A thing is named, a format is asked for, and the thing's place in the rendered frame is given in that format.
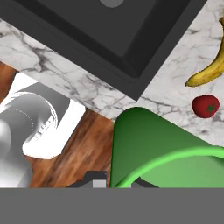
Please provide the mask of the green cup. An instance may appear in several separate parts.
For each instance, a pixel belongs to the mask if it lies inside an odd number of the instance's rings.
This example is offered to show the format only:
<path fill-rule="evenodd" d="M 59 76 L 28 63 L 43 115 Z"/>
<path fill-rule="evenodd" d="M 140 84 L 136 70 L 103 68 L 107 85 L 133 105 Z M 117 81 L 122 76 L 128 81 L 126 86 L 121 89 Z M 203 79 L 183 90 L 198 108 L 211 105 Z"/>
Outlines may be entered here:
<path fill-rule="evenodd" d="M 224 188 L 224 147 L 146 108 L 129 108 L 115 121 L 110 185 L 137 179 L 160 188 Z"/>

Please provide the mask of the grey sink drain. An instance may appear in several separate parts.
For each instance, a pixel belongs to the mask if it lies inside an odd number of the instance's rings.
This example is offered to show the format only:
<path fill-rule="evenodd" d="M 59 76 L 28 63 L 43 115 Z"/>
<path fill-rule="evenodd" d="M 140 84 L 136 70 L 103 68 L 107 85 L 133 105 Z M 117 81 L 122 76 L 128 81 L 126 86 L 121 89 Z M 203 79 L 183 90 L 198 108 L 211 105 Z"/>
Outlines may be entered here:
<path fill-rule="evenodd" d="M 114 9 L 121 6 L 124 0 L 99 0 L 102 5 L 107 8 Z"/>

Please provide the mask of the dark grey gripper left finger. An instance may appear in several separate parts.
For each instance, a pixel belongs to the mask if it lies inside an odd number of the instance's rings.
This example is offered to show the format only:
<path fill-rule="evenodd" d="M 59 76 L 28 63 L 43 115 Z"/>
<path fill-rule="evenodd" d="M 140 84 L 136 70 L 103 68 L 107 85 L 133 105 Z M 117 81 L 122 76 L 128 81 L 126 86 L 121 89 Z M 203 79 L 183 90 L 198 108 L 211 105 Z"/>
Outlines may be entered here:
<path fill-rule="evenodd" d="M 72 183 L 70 187 L 106 188 L 107 173 L 105 171 L 87 171 L 83 179 Z"/>

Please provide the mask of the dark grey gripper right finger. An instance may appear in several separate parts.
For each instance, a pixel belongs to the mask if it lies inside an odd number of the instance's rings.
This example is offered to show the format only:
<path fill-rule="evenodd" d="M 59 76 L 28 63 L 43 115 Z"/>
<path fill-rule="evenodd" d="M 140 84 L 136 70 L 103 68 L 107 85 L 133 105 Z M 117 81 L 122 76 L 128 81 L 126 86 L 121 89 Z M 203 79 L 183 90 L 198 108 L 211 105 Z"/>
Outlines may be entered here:
<path fill-rule="evenodd" d="M 153 185 L 152 183 L 149 183 L 141 178 L 137 178 L 132 184 L 132 188 L 138 188 L 138 187 L 146 187 L 146 188 L 157 188 L 156 185 Z"/>

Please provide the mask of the dark grey sink basin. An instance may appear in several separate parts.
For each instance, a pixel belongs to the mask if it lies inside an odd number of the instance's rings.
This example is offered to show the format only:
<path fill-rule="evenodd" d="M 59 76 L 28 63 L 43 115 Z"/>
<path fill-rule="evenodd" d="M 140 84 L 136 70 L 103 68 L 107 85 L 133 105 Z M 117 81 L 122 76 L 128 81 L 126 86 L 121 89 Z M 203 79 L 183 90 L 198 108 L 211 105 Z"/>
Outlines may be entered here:
<path fill-rule="evenodd" d="M 207 0 L 0 0 L 0 18 L 138 100 Z"/>

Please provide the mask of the red tomato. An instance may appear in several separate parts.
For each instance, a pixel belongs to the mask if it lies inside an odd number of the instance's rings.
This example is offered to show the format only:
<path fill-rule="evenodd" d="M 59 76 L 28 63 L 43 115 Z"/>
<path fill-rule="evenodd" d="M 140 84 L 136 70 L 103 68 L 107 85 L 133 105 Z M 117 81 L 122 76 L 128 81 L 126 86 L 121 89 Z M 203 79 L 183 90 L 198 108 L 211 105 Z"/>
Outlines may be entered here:
<path fill-rule="evenodd" d="M 210 118 L 219 109 L 219 100 L 211 94 L 197 96 L 192 101 L 192 110 L 200 118 Z"/>

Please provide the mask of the yellow banana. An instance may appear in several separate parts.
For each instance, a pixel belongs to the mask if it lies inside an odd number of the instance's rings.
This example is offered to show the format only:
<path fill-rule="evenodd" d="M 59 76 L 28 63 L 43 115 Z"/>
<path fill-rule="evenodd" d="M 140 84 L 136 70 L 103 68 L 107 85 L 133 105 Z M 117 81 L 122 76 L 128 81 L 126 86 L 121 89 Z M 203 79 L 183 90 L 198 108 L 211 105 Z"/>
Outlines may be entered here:
<path fill-rule="evenodd" d="M 192 75 L 185 83 L 186 87 L 198 87 L 208 82 L 215 80 L 216 78 L 220 77 L 224 73 L 224 17 L 219 19 L 219 22 L 222 26 L 223 36 L 220 42 L 219 51 L 211 62 L 203 70 L 199 71 L 198 73 Z"/>

